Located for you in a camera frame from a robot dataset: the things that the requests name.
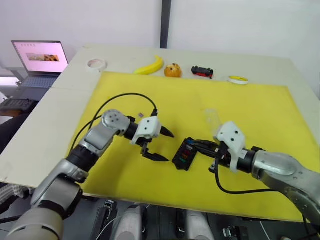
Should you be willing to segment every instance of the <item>white table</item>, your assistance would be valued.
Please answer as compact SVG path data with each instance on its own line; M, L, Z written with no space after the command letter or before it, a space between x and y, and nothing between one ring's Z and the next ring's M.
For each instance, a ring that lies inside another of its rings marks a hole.
M37 187L62 159L100 74L86 69L90 59L107 61L106 71L132 73L153 63L154 55L165 65L178 63L183 78L199 78L192 66L214 69L214 80L229 75L251 83L288 86L317 143L320 143L320 101L286 58L191 52L171 49L87 44L72 59L0 156L0 181ZM163 76L163 69L154 73Z

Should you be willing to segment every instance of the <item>laptop keyboard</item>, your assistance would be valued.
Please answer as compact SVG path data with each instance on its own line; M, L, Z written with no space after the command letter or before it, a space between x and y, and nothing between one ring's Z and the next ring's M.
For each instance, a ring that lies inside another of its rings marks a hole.
M30 87L30 88L44 88L49 89L55 83L56 78L51 77L38 77L32 76L28 77L22 84L22 87Z

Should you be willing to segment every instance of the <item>laptop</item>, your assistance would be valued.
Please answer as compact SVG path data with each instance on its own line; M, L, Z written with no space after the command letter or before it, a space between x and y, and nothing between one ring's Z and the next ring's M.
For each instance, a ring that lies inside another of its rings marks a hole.
M14 99L40 101L68 66L60 41L11 41L28 77L16 89Z

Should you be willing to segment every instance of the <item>laptop screen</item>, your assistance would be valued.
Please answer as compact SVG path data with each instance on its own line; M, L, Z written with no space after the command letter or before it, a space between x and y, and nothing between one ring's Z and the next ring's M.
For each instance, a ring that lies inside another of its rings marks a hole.
M68 61L59 41L12 41L29 72L62 73Z

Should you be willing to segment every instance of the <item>red toy car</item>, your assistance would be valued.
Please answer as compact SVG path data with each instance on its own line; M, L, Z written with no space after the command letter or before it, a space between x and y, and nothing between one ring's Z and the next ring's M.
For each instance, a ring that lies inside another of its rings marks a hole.
M214 75L214 71L211 68L204 68L198 66L193 66L191 68L191 72L194 75L198 75L201 77L209 77L210 79L212 79L212 76Z

